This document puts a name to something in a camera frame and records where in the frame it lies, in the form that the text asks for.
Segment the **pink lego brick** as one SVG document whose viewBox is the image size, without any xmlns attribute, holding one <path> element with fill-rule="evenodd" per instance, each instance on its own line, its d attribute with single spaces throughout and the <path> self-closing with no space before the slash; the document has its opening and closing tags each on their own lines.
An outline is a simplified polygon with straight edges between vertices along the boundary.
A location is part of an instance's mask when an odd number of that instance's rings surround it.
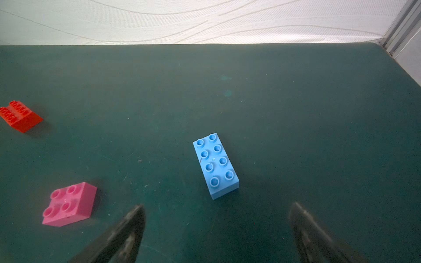
<svg viewBox="0 0 421 263">
<path fill-rule="evenodd" d="M 42 223 L 62 227 L 90 218 L 96 192 L 97 187 L 86 182 L 54 190 Z"/>
</svg>

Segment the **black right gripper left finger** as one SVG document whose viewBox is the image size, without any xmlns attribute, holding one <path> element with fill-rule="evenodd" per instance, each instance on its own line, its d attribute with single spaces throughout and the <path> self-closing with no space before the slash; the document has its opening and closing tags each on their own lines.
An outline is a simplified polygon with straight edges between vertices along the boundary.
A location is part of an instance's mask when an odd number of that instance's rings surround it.
<svg viewBox="0 0 421 263">
<path fill-rule="evenodd" d="M 119 222 L 107 229 L 70 263 L 134 263 L 146 225 L 143 205 L 136 205 Z"/>
</svg>

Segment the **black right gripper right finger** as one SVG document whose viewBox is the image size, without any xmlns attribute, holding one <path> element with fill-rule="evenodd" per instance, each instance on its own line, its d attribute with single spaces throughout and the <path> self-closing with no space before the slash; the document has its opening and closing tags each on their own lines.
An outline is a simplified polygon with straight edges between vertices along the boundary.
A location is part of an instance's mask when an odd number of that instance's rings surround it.
<svg viewBox="0 0 421 263">
<path fill-rule="evenodd" d="M 302 263 L 362 262 L 361 254 L 337 240 L 300 203 L 292 203 L 288 220 Z"/>
</svg>

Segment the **light blue lego brick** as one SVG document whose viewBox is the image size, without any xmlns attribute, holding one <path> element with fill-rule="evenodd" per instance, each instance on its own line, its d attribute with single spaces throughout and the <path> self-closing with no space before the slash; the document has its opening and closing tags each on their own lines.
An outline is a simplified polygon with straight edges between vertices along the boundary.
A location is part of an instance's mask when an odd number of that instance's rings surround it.
<svg viewBox="0 0 421 263">
<path fill-rule="evenodd" d="M 197 139 L 193 146 L 213 200 L 239 188 L 239 178 L 217 133 Z"/>
</svg>

